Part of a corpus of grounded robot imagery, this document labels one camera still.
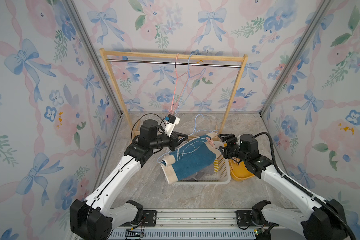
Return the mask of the grey terry towel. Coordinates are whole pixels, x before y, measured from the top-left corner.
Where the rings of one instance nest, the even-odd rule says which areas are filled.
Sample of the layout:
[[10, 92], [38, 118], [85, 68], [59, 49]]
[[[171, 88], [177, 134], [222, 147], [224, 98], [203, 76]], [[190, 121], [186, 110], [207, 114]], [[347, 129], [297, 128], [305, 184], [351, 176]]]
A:
[[198, 171], [197, 173], [187, 177], [184, 179], [184, 181], [187, 182], [199, 182], [204, 176], [206, 175], [213, 175], [215, 172], [214, 164], [211, 164], [204, 169]]

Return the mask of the light blue wire hanger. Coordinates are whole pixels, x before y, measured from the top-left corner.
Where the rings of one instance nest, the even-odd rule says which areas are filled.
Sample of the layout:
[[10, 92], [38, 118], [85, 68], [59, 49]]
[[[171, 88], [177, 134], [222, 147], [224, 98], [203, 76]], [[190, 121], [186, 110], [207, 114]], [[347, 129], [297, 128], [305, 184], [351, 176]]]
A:
[[199, 77], [202, 77], [204, 75], [204, 73], [206, 72], [206, 68], [205, 67], [202, 67], [201, 70], [195, 74], [192, 74], [191, 73], [191, 66], [190, 66], [190, 63], [191, 63], [191, 57], [192, 56], [200, 56], [200, 54], [198, 54], [196, 51], [193, 51], [190, 53], [189, 55], [189, 58], [188, 58], [188, 61], [187, 61], [187, 81], [183, 87], [183, 90], [181, 92], [181, 95], [178, 99], [178, 102], [177, 102], [177, 107], [175, 108], [175, 115], [179, 113], [179, 111], [182, 109], [182, 107], [184, 107], [186, 105], [186, 102], [190, 96], [190, 93], [188, 93], [188, 88], [190, 88], [191, 92], [193, 91], [193, 87], [192, 87], [192, 84], [191, 84], [191, 80], [193, 78], [199, 78]]

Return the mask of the yellow white striped towel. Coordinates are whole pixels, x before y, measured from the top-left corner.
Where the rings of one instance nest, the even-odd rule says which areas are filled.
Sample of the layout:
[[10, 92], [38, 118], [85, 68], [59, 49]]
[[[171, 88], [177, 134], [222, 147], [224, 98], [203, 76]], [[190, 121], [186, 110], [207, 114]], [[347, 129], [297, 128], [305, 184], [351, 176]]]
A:
[[213, 162], [213, 166], [214, 166], [214, 172], [218, 172], [220, 169], [220, 162], [218, 159], [215, 159], [215, 161]]

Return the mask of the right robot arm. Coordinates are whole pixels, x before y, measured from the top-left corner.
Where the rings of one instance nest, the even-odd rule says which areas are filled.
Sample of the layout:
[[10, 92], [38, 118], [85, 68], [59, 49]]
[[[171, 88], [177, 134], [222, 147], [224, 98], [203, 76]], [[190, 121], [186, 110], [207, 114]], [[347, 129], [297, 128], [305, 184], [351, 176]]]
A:
[[256, 235], [269, 235], [271, 229], [281, 226], [307, 240], [356, 239], [356, 235], [346, 221], [345, 210], [336, 200], [326, 200], [290, 178], [276, 163], [275, 152], [271, 157], [259, 152], [257, 136], [244, 134], [237, 138], [233, 134], [219, 134], [226, 146], [219, 150], [225, 159], [244, 163], [246, 169], [258, 179], [270, 184], [287, 197], [298, 211], [283, 209], [270, 201], [260, 201], [252, 207], [251, 220], [246, 224], [265, 226]]

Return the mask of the pink clothespin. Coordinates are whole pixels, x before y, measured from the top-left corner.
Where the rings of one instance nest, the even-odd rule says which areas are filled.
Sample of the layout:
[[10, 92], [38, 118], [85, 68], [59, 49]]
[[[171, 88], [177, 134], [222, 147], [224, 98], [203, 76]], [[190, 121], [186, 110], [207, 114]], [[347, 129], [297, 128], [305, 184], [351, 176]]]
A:
[[207, 142], [208, 142], [211, 146], [214, 146], [214, 145], [215, 145], [214, 141], [213, 141], [211, 138], [206, 137], [206, 140], [207, 140]]

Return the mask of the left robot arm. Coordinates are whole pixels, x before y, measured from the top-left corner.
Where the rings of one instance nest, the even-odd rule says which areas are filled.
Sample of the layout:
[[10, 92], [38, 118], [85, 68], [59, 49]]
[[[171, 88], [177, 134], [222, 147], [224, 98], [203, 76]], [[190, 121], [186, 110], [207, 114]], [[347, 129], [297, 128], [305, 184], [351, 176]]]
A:
[[165, 126], [148, 119], [140, 133], [132, 138], [120, 162], [111, 174], [84, 200], [75, 200], [70, 206], [71, 232], [84, 240], [106, 240], [113, 229], [125, 224], [137, 227], [142, 224], [144, 207], [132, 200], [113, 208], [112, 204], [152, 155], [164, 148], [174, 151], [188, 139], [188, 135], [174, 130], [180, 119], [168, 115]]

